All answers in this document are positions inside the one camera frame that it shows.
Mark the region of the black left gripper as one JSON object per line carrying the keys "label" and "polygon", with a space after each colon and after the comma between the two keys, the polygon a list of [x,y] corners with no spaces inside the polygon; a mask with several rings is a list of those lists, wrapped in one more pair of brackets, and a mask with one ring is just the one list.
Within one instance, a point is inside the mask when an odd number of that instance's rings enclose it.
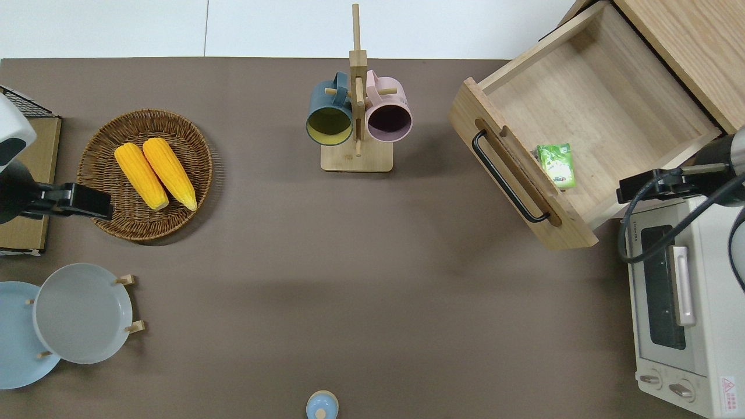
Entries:
{"label": "black left gripper", "polygon": [[24,217],[82,216],[110,221],[114,207],[110,194],[79,183],[37,183],[39,191],[24,208]]}

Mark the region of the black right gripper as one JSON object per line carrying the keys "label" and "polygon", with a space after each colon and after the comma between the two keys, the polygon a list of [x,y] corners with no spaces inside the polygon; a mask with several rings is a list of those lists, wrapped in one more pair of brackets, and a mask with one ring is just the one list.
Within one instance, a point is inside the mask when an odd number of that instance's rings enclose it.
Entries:
{"label": "black right gripper", "polygon": [[682,169],[652,169],[619,181],[617,202],[668,201],[694,196],[694,185],[684,178]]}

